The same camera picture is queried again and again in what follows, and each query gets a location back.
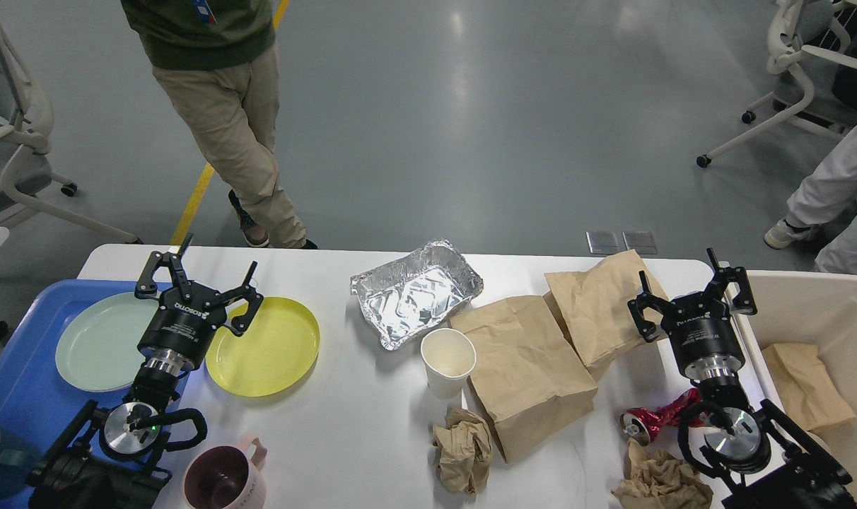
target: white bin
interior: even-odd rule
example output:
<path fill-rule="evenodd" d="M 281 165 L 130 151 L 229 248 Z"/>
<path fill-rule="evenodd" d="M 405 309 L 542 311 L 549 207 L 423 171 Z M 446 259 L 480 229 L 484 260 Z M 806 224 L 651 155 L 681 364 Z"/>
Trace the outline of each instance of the white bin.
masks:
<path fill-rule="evenodd" d="M 736 316 L 746 348 L 762 350 L 781 342 L 819 345 L 827 373 L 856 413 L 856 419 L 819 436 L 852 474 L 853 483 L 846 489 L 857 502 L 857 276 L 797 271 L 748 274 L 758 313 Z M 780 405 L 762 356 L 752 357 L 765 395 Z"/>

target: robotic arm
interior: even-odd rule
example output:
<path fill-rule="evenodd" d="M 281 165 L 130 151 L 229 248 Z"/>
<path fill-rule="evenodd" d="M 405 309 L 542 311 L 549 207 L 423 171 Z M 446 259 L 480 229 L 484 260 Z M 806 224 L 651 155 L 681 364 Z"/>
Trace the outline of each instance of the robotic arm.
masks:
<path fill-rule="evenodd" d="M 35 486 L 33 509 L 150 509 L 171 473 L 156 466 L 164 452 L 195 447 L 208 428 L 196 409 L 168 411 L 179 399 L 177 384 L 202 366 L 218 327 L 236 336 L 247 331 L 263 297 L 251 286 L 256 262 L 240 286 L 225 293 L 190 280 L 182 258 L 190 245 L 187 235 L 176 254 L 152 252 L 136 283 L 134 295 L 155 299 L 158 309 L 137 345 L 146 361 L 122 403 L 99 409 L 89 400 L 35 466 L 27 484 Z M 158 293 L 153 275 L 161 267 L 170 272 L 173 286 Z M 244 315 L 227 323 L 225 308 L 244 299 Z M 170 441 L 164 426 L 191 421 L 196 435 Z M 115 462 L 92 455 L 91 441 L 98 434 L 99 448 Z M 135 462 L 139 469 L 127 462 Z"/>
<path fill-rule="evenodd" d="M 641 271 L 642 291 L 626 303 L 646 342 L 667 333 L 677 369 L 701 393 L 702 400 L 688 406 L 680 419 L 677 440 L 684 460 L 727 484 L 732 495 L 723 500 L 726 509 L 855 508 L 855 500 L 843 487 L 852 477 L 838 461 L 770 400 L 762 400 L 759 410 L 750 405 L 737 376 L 746 360 L 730 316 L 755 315 L 752 288 L 745 268 L 719 267 L 713 250 L 707 252 L 714 275 L 702 292 L 668 302 L 653 296 Z M 723 293 L 730 283 L 738 284 L 740 290 L 728 304 Z M 649 308 L 661 314 L 660 325 L 645 319 L 643 312 Z M 689 428 L 703 413 L 709 431 L 699 451 L 707 464 L 693 456 L 689 445 Z M 786 463 L 746 486 L 743 476 L 764 470 L 771 460 L 769 438 L 781 446 Z M 740 475 L 740 483 L 733 481 L 732 473 Z"/>

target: brown paper bag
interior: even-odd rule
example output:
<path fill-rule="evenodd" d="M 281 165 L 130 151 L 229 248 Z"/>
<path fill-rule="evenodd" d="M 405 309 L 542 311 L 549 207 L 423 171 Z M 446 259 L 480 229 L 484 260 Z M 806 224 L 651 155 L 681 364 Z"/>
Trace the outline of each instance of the brown paper bag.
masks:
<path fill-rule="evenodd" d="M 629 441 L 629 478 L 612 495 L 623 509 L 709 509 L 712 489 L 686 461 L 659 450 L 649 457 L 642 445 Z"/>
<path fill-rule="evenodd" d="M 762 357 L 784 411 L 805 431 L 828 431 L 856 418 L 830 380 L 817 345 L 772 344 Z"/>
<path fill-rule="evenodd" d="M 505 461 L 593 411 L 597 385 L 539 296 L 499 300 L 450 319 L 476 346 L 470 381 Z"/>
<path fill-rule="evenodd" d="M 596 381 L 613 360 L 645 342 L 626 306 L 641 289 L 639 271 L 646 271 L 652 293 L 667 299 L 636 251 L 612 254 L 584 273 L 545 274 L 567 326 L 567 339 Z M 655 310 L 646 310 L 645 317 L 661 323 Z"/>

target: sneaker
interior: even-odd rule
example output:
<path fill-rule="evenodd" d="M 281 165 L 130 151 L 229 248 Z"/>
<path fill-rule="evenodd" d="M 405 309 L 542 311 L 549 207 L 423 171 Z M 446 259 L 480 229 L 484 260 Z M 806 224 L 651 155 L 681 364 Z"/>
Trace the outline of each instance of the sneaker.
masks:
<path fill-rule="evenodd" d="M 247 239 L 247 245 L 250 247 L 267 246 L 268 232 L 250 216 L 250 213 L 243 210 L 243 207 L 240 206 L 240 199 L 237 198 L 237 193 L 233 189 L 228 193 L 228 200 L 231 201 L 231 206 L 237 213 L 237 219 L 240 220 L 240 231 L 243 232 L 243 237 Z"/>
<path fill-rule="evenodd" d="M 814 240 L 817 234 L 819 234 L 817 226 L 794 228 L 790 226 L 790 223 L 787 223 L 786 219 L 781 219 L 777 225 L 765 232 L 764 241 L 771 249 L 783 249 L 797 241 Z"/>

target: white pants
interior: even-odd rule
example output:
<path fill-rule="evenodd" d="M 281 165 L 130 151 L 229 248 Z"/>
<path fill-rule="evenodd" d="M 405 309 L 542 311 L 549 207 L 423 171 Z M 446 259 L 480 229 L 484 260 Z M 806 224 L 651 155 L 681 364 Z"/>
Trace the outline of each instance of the white pants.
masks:
<path fill-rule="evenodd" d="M 832 221 L 857 197 L 857 125 L 787 200 L 793 226 Z M 857 274 L 857 216 L 815 258 L 820 271 Z"/>

